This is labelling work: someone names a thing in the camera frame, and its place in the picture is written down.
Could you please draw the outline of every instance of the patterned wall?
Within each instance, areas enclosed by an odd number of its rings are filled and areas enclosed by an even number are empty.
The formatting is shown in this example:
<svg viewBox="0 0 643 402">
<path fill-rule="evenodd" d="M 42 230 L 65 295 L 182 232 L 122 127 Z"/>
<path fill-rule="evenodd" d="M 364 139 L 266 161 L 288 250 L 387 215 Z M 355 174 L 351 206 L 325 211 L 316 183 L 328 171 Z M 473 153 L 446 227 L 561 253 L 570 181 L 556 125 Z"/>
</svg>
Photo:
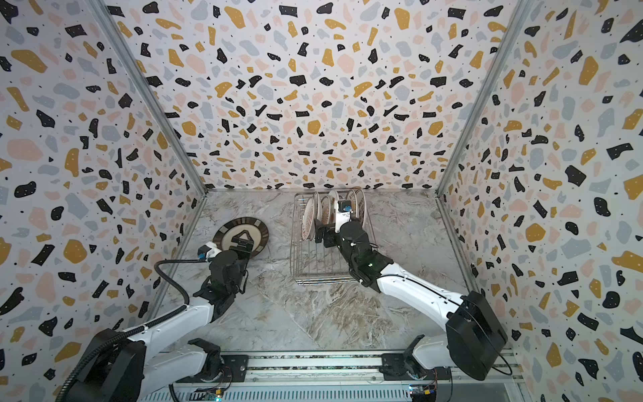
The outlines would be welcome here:
<svg viewBox="0 0 643 402">
<path fill-rule="evenodd" d="M 0 0 L 0 399 L 141 322 L 197 193 L 80 1 Z"/>
<path fill-rule="evenodd" d="M 434 187 L 516 2 L 308 3 L 108 2 L 208 187 Z"/>
<path fill-rule="evenodd" d="M 537 401 L 643 401 L 643 8 L 534 2 L 445 201 Z"/>
</svg>

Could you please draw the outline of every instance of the wire dish rack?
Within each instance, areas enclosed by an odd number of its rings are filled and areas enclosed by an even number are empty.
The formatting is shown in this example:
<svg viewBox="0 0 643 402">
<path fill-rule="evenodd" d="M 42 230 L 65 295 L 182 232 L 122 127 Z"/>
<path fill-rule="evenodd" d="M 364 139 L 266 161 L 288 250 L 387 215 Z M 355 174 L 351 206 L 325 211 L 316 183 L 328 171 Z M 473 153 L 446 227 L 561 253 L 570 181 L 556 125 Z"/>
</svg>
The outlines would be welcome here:
<svg viewBox="0 0 643 402">
<path fill-rule="evenodd" d="M 348 191 L 338 191 L 346 198 Z M 337 247 L 325 248 L 323 243 L 315 240 L 302 240 L 302 218 L 306 202 L 314 192 L 297 193 L 294 197 L 293 230 L 290 243 L 290 273 L 299 285 L 320 285 L 328 283 L 352 282 L 355 278 L 349 274 L 349 266 Z M 328 192 L 319 192 L 320 197 Z M 366 227 L 368 240 L 377 244 L 375 233 L 367 214 Z"/>
</svg>

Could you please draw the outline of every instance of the marble floor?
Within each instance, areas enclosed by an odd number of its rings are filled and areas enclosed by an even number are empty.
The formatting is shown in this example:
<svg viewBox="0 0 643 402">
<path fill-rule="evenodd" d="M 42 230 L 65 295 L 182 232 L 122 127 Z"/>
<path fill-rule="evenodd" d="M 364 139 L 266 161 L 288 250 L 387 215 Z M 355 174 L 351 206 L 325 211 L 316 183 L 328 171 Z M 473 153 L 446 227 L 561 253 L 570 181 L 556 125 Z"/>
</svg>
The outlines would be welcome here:
<svg viewBox="0 0 643 402">
<path fill-rule="evenodd" d="M 204 338 L 225 351 L 405 349 L 419 334 L 442 333 L 437 324 L 396 298 L 357 282 L 298 285 L 290 274 L 296 192 L 211 192 L 183 258 L 194 258 L 224 223 L 244 216 L 263 220 L 268 246 L 248 264 L 246 293 L 223 317 L 174 347 Z M 467 293 L 432 192 L 367 192 L 379 251 L 404 269 L 451 291 Z M 180 265 L 174 275 L 192 294 L 207 264 Z M 159 312 L 181 303 L 168 288 Z"/>
</svg>

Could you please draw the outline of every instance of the black cable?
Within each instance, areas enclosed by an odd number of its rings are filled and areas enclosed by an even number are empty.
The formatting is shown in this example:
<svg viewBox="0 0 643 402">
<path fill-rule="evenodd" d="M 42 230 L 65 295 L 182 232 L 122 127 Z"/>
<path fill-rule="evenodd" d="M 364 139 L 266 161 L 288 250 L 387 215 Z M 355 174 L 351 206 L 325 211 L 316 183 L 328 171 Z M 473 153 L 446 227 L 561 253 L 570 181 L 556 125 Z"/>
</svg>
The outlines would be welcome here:
<svg viewBox="0 0 643 402">
<path fill-rule="evenodd" d="M 170 384 L 167 387 L 170 389 L 170 397 L 172 398 L 172 402 L 181 402 L 176 396 L 176 392 L 174 392 L 174 384 Z"/>
<path fill-rule="evenodd" d="M 190 296 L 188 295 L 188 292 L 186 292 L 185 289 L 183 289 L 183 287 L 179 285 L 174 279 L 170 278 L 169 276 L 167 276 L 165 272 L 161 271 L 161 268 L 159 268 L 160 265 L 173 264 L 175 262 L 209 262 L 209 261 L 208 260 L 162 260 L 154 264 L 154 271 L 156 271 L 156 273 L 159 274 L 161 278 L 165 279 L 167 283 L 172 285 L 174 289 L 179 291 L 179 293 L 183 296 L 184 304 L 190 305 Z"/>
<path fill-rule="evenodd" d="M 451 372 L 451 369 L 449 369 L 449 377 L 451 377 L 451 393 L 449 393 L 449 399 L 447 399 L 446 402 L 451 401 L 451 397 L 453 397 L 453 373 Z"/>
<path fill-rule="evenodd" d="M 436 292 L 435 290 L 433 290 L 433 289 L 429 288 L 428 286 L 424 285 L 423 283 L 418 282 L 418 281 L 416 281 L 416 280 L 414 280 L 414 279 L 412 279 L 412 278 L 405 277 L 405 276 L 402 276 L 402 275 L 400 275 L 400 274 L 396 274 L 396 273 L 391 273 L 391 274 L 387 274 L 387 275 L 382 275 L 382 276 L 380 276 L 379 278 L 386 278 L 386 277 L 397 277 L 397 278 L 402 278 L 402 279 L 404 279 L 404 280 L 409 280 L 410 282 L 413 282 L 413 283 L 414 283 L 414 284 L 416 284 L 416 285 L 420 285 L 420 286 L 422 286 L 424 289 L 427 289 L 427 290 L 429 290 L 429 291 L 431 291 L 431 292 L 435 293 L 435 294 L 436 294 L 436 295 L 438 295 L 439 297 L 442 297 L 443 299 L 445 299 L 445 300 L 447 300 L 447 301 L 449 301 L 449 302 L 451 302 L 451 303 L 455 304 L 455 305 L 456 305 L 456 306 L 458 306 L 458 307 L 461 307 L 461 306 L 462 306 L 461 304 L 457 304 L 456 302 L 454 302 L 454 301 L 453 301 L 453 300 L 451 300 L 450 298 L 448 298 L 448 297 L 446 297 L 446 296 L 444 296 L 444 295 L 441 295 L 440 293 Z M 498 349 L 496 349 L 495 345 L 493 344 L 493 342 L 491 341 L 491 339 L 489 339 L 489 335 L 487 335 L 487 332 L 484 330 L 484 328 L 482 327 L 482 325 L 480 325 L 480 323 L 478 322 L 478 320 L 476 320 L 476 318 L 473 316 L 473 314 L 471 314 L 469 311 L 467 311 L 466 309 L 462 309 L 462 311 L 464 311 L 465 313 L 467 313 L 467 314 L 471 317 L 471 319 L 472 319 L 472 320 L 473 320 L 473 321 L 478 325 L 478 327 L 482 330 L 482 334 L 485 336 L 485 338 L 487 338 L 487 342 L 489 342 L 489 345 L 491 346 L 491 348 L 493 349 L 493 351 L 494 351 L 495 353 L 497 353 L 497 354 L 498 354 L 498 356 L 500 356 L 500 358 L 502 359 L 502 361 L 504 361 L 504 362 L 505 362 L 505 364 L 506 364 L 506 365 L 507 365 L 507 367 L 509 368 L 509 372 L 504 372 L 504 371 L 498 370 L 496 367 L 493 367 L 493 366 L 491 366 L 491 368 L 492 368 L 492 369 L 494 369 L 495 371 L 497 371 L 497 372 L 501 373 L 501 374 L 506 375 L 506 376 L 513 376 L 513 375 L 514 375 L 514 371 L 513 371 L 513 369 L 511 368 L 511 366 L 509 365 L 509 362 L 507 361 L 507 359 L 505 359 L 505 356 L 502 356 L 502 354 L 498 351 Z"/>
</svg>

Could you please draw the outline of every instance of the plate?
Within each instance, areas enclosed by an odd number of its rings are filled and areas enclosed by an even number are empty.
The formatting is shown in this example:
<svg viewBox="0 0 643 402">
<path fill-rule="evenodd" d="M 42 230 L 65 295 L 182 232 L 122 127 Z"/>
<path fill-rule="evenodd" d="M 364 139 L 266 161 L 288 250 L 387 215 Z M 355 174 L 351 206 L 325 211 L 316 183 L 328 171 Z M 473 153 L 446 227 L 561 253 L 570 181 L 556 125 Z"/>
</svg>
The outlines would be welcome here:
<svg viewBox="0 0 643 402">
<path fill-rule="evenodd" d="M 263 221 L 253 217 L 236 218 L 223 225 L 212 238 L 212 242 L 219 250 L 229 250 L 234 243 L 232 238 L 240 235 L 255 243 L 252 247 L 250 258 L 259 254 L 268 244 L 268 227 Z"/>
<path fill-rule="evenodd" d="M 328 196 L 323 196 L 321 198 L 321 218 L 320 221 L 322 224 L 331 223 L 331 199 Z"/>
<path fill-rule="evenodd" d="M 317 216 L 317 203 L 315 196 L 312 196 L 306 201 L 306 207 L 303 210 L 302 217 L 302 240 L 309 240 L 314 226 L 314 220 Z"/>
<path fill-rule="evenodd" d="M 358 198 L 358 219 L 360 222 L 362 222 L 362 227 L 365 229 L 366 228 L 366 219 L 368 217 L 367 214 L 367 207 L 366 207 L 366 195 L 364 194 L 364 190 L 357 190 L 356 192 L 357 198 Z"/>
<path fill-rule="evenodd" d="M 346 198 L 350 201 L 350 207 L 352 208 L 352 211 L 350 214 L 354 217 L 359 216 L 359 205 L 358 205 L 358 196 L 355 193 L 355 190 L 349 191 L 348 195 Z"/>
</svg>

